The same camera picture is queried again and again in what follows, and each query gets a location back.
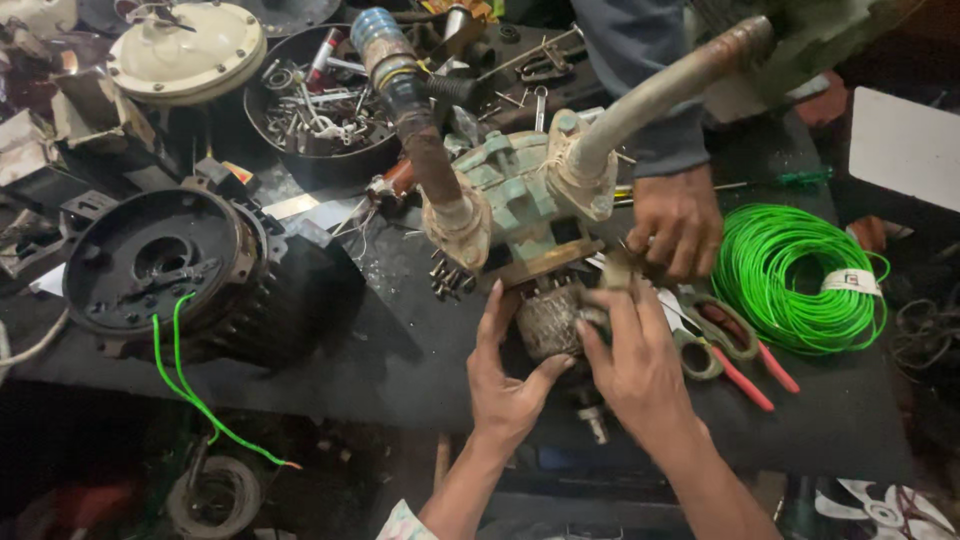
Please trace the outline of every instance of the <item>green wire coil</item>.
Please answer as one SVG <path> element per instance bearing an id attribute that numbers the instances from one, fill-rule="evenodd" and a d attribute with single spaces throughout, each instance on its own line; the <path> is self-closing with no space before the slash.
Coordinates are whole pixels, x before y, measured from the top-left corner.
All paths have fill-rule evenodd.
<path id="1" fill-rule="evenodd" d="M 180 384 L 183 385 L 183 389 L 180 389 L 172 380 L 170 380 L 170 376 L 167 375 L 167 370 L 163 367 L 163 360 L 160 356 L 160 321 L 159 318 L 157 318 L 156 313 L 154 313 L 154 316 L 152 317 L 154 322 L 154 356 L 156 357 L 156 369 L 160 372 L 160 376 L 163 377 L 164 382 L 167 383 L 167 386 L 170 386 L 170 389 L 173 390 L 174 393 L 196 407 L 213 424 L 213 436 L 210 437 L 209 441 L 207 441 L 208 445 L 213 444 L 220 437 L 220 432 L 222 431 L 240 446 L 262 454 L 267 459 L 273 461 L 273 463 L 276 465 L 287 465 L 295 469 L 302 469 L 302 467 L 300 467 L 297 463 L 279 459 L 255 444 L 247 442 L 247 440 L 231 431 L 230 428 L 225 426 L 223 422 L 221 422 L 216 416 L 213 415 L 212 412 L 210 412 L 210 409 L 206 406 L 206 404 L 201 401 L 197 394 L 194 393 L 193 388 L 190 388 L 190 385 L 187 384 L 186 377 L 183 375 L 183 368 L 180 363 L 180 307 L 184 302 L 190 300 L 192 296 L 194 296 L 194 293 L 180 298 L 177 300 L 177 305 L 174 306 L 174 362 L 177 367 L 177 377 L 180 378 Z"/>
<path id="2" fill-rule="evenodd" d="M 887 320 L 881 297 L 852 290 L 804 294 L 796 289 L 804 262 L 815 261 L 820 280 L 835 270 L 873 272 L 869 257 L 843 231 L 802 210 L 748 205 L 727 216 L 713 268 L 718 298 L 746 317 L 764 340 L 801 355 L 858 351 L 870 346 Z"/>

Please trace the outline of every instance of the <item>rusty pipe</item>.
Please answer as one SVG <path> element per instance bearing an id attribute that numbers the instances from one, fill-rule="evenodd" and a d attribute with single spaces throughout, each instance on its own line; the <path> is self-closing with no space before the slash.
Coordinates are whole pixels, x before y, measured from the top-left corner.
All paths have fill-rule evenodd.
<path id="1" fill-rule="evenodd" d="M 461 229 L 472 217 L 472 206 L 434 124 L 429 94 L 410 43 L 383 8 L 360 13 L 350 38 L 394 122 L 403 150 L 413 163 L 414 176 L 437 212 L 438 225 Z"/>
<path id="2" fill-rule="evenodd" d="M 767 17 L 751 17 L 641 83 L 611 105 L 575 143 L 569 155 L 570 171 L 581 179 L 602 175 L 610 152 L 627 137 L 720 78 L 765 58 L 773 35 Z"/>

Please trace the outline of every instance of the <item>label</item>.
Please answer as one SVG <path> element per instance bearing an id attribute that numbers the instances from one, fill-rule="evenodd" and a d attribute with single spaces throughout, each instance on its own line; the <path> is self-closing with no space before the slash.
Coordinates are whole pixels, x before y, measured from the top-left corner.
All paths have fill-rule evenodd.
<path id="1" fill-rule="evenodd" d="M 883 296 L 880 287 L 876 286 L 876 277 L 869 270 L 859 268 L 845 268 L 830 272 L 820 285 L 820 290 L 855 290 L 864 294 Z"/>

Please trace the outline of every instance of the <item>wire roll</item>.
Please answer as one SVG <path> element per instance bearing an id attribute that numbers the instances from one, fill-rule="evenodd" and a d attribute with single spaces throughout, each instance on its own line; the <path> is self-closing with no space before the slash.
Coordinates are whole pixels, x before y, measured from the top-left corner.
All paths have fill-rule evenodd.
<path id="1" fill-rule="evenodd" d="M 746 317 L 757 335 L 801 355 L 869 347 L 883 330 L 883 299 L 853 290 L 807 294 L 798 283 L 817 283 L 830 272 L 873 272 L 856 241 L 827 221 L 799 209 L 748 205 L 727 216 L 713 269 L 717 296 Z"/>

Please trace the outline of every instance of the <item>sleeve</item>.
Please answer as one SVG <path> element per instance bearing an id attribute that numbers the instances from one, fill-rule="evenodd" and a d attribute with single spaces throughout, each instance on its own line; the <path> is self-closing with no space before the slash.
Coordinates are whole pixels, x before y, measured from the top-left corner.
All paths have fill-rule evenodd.
<path id="1" fill-rule="evenodd" d="M 401 500 L 390 512 L 390 518 L 383 525 L 376 540 L 437 540 L 432 532 L 417 519 L 417 516 Z"/>
<path id="2" fill-rule="evenodd" d="M 614 99 L 687 53 L 683 0 L 571 0 L 590 64 Z M 679 104 L 634 134 L 636 177 L 663 176 L 709 160 L 699 101 Z"/>

